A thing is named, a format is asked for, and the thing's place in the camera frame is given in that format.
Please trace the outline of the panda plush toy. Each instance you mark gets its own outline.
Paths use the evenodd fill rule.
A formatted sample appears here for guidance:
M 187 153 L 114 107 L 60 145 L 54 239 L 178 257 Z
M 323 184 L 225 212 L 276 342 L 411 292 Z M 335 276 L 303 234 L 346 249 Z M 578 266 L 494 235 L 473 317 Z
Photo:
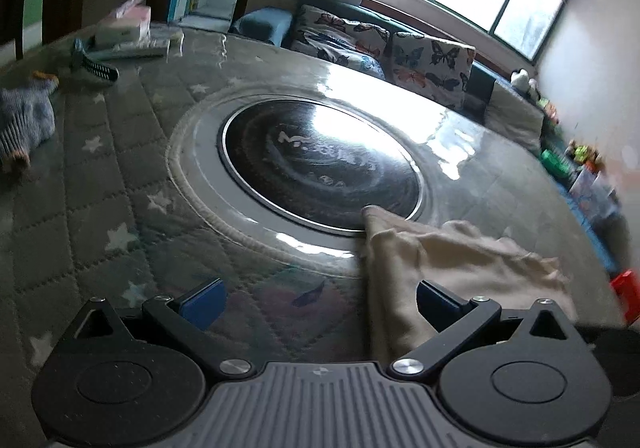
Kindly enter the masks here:
M 510 84 L 522 96 L 537 96 L 537 79 L 530 77 L 526 68 L 514 70 L 510 76 Z

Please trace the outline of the grey plain cushion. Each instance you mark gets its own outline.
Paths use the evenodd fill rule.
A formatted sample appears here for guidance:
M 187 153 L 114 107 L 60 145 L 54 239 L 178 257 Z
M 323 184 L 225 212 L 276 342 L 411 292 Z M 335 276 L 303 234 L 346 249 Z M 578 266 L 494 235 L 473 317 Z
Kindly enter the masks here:
M 501 82 L 495 82 L 485 111 L 485 127 L 535 156 L 541 153 L 544 114 Z

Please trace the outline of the black round induction cooktop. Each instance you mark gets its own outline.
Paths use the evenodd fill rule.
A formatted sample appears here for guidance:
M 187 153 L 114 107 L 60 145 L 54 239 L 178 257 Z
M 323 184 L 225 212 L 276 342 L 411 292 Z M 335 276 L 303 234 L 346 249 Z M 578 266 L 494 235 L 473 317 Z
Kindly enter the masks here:
M 267 99 L 242 106 L 222 123 L 218 151 L 245 193 L 314 231 L 356 237 L 363 208 L 413 220 L 426 201 L 423 175 L 401 143 L 337 105 Z

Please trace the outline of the butterfly pillow right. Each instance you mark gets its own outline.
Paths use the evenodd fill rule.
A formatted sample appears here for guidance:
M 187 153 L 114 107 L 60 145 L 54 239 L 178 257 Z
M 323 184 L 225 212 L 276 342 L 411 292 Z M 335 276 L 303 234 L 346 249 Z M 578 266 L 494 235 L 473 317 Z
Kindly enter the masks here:
M 476 49 L 423 34 L 393 34 L 393 83 L 446 108 L 462 107 Z

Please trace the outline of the blue striped small garment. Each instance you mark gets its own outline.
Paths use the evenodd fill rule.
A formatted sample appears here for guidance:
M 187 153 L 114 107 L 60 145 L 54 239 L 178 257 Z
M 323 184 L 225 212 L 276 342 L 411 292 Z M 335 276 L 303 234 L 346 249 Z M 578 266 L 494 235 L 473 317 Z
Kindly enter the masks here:
M 55 133 L 50 96 L 60 80 L 53 74 L 35 72 L 23 87 L 1 89 L 1 167 L 21 177 L 30 166 L 30 154 Z

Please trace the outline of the pink tissue box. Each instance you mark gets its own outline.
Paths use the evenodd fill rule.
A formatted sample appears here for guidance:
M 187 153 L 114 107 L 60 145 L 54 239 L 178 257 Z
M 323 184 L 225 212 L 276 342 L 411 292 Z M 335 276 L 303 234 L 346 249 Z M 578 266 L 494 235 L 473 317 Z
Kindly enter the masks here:
M 116 44 L 138 42 L 150 34 L 151 8 L 146 0 L 127 0 L 96 26 L 96 47 L 111 48 Z

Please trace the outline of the plush toys pile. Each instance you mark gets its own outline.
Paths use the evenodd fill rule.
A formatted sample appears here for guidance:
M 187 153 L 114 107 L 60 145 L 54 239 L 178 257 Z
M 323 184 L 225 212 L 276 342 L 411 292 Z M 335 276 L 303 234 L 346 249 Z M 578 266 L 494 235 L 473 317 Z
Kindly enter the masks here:
M 580 145 L 576 140 L 570 140 L 565 149 L 565 155 L 577 165 L 587 168 L 593 174 L 597 174 L 604 168 L 599 151 L 591 145 Z

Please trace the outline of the butterfly pillow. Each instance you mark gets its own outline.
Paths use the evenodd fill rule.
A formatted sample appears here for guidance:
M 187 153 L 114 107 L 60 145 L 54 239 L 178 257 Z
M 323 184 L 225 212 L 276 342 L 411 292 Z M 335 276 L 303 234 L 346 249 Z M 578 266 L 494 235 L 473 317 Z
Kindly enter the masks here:
M 390 32 L 383 27 L 303 4 L 291 49 L 385 80 L 382 59 L 389 39 Z
M 393 34 L 393 83 L 446 108 L 462 107 L 476 49 L 423 34 Z

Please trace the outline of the beige garment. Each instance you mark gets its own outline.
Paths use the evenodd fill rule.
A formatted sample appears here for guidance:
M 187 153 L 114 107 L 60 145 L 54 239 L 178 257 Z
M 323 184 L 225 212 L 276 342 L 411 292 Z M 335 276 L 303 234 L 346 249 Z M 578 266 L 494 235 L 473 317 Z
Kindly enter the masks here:
M 464 299 L 487 296 L 509 309 L 527 309 L 538 298 L 551 298 L 570 320 L 577 320 L 570 279 L 555 258 L 526 251 L 509 238 L 486 237 L 463 220 L 433 227 L 378 206 L 363 208 L 361 215 L 371 356 L 381 364 L 436 335 L 416 304 L 416 288 L 423 280 Z

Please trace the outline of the blue corner sofa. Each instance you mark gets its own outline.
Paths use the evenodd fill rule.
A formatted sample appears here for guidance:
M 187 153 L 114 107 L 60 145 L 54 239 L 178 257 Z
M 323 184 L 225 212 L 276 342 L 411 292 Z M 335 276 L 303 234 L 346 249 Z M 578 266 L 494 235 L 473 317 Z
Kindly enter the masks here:
M 578 146 L 561 140 L 544 104 L 486 66 L 474 47 L 338 0 L 297 0 L 292 11 L 260 8 L 230 30 L 386 80 L 526 148 L 559 183 L 608 275 L 622 273 L 604 241 L 605 225 L 620 212 L 597 154 L 579 162 Z

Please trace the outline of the clear plastic storage box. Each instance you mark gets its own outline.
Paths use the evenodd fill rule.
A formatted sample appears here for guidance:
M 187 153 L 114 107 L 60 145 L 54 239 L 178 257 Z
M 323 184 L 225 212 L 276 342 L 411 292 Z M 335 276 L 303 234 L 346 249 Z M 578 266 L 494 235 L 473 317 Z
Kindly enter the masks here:
M 582 168 L 570 187 L 570 195 L 593 228 L 604 229 L 620 215 L 615 190 L 603 172 L 593 174 Z

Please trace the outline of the red plastic stool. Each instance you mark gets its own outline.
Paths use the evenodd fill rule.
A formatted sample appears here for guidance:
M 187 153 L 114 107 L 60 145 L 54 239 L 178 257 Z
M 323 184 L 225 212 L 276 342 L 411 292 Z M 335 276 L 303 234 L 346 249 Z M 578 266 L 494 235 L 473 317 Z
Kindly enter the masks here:
M 623 306 L 627 324 L 635 323 L 640 317 L 640 289 L 637 275 L 632 270 L 624 271 L 611 280 L 611 287 Z

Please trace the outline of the butterfly pillow left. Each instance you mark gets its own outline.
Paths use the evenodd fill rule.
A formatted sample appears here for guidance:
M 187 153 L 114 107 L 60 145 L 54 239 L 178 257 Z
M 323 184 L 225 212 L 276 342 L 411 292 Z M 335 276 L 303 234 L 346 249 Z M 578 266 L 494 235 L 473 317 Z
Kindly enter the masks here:
M 385 80 L 382 59 L 389 39 L 390 32 L 383 27 L 303 4 L 291 49 Z

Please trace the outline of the green plastic bowl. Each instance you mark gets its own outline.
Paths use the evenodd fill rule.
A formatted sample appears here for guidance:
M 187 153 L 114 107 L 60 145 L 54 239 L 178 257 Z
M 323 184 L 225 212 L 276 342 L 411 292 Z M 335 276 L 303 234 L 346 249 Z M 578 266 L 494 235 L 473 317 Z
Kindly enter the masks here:
M 572 173 L 572 168 L 567 165 L 561 156 L 556 155 L 550 149 L 544 149 L 540 153 L 540 163 L 544 166 L 544 169 L 555 178 L 567 178 Z

